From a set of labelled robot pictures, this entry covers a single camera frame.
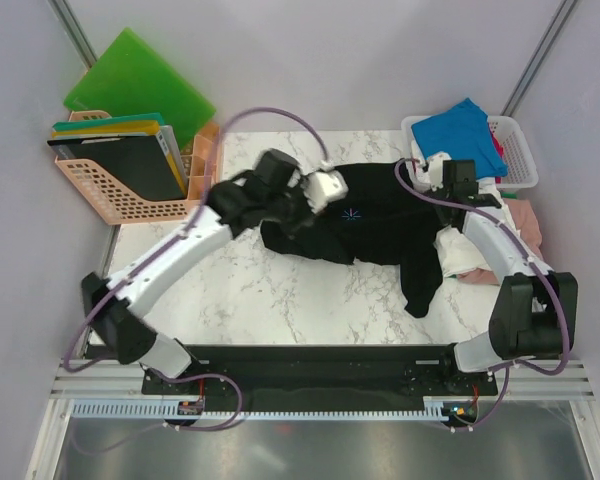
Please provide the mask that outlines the black t shirt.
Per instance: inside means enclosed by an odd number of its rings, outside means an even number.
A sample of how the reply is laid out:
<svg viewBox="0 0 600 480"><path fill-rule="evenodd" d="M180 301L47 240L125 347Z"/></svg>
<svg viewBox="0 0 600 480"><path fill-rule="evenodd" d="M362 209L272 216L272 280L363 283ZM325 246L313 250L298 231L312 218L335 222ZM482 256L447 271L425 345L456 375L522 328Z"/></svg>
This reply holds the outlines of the black t shirt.
<svg viewBox="0 0 600 480"><path fill-rule="evenodd" d="M277 223L262 223L264 246L276 253L336 264L358 260L397 266L406 312L425 317L443 280L434 246L442 224L434 206L407 192L392 164L345 164L335 170L348 186L346 197L329 204L292 237Z"/></svg>

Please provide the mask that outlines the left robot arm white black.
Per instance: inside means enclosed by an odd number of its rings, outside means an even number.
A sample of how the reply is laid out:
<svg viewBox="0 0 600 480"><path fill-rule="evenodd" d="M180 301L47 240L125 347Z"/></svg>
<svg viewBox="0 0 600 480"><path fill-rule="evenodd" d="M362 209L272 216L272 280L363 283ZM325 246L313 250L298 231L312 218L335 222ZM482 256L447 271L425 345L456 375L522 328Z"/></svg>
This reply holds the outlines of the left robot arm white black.
<svg viewBox="0 0 600 480"><path fill-rule="evenodd" d="M270 149L255 166L214 184L206 199L168 236L117 273L81 281L88 326L109 358L161 372L178 393L199 382L199 369L176 339L144 318L170 287L204 258L264 221L293 233L347 191L334 170L301 173L289 155Z"/></svg>

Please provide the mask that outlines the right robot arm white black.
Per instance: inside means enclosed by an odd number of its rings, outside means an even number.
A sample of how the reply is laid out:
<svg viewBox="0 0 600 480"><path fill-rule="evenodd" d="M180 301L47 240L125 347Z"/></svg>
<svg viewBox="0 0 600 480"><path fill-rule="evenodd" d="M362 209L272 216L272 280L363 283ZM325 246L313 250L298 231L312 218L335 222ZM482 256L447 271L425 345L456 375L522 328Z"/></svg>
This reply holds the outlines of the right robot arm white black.
<svg viewBox="0 0 600 480"><path fill-rule="evenodd" d="M474 372L515 363L545 375L561 373L575 335L575 277L555 271L523 242L503 201L480 191L472 160L439 153L428 160L427 173L436 209L479 250L499 283L487 331L454 346L455 359L438 368L440 386L461 393Z"/></svg>

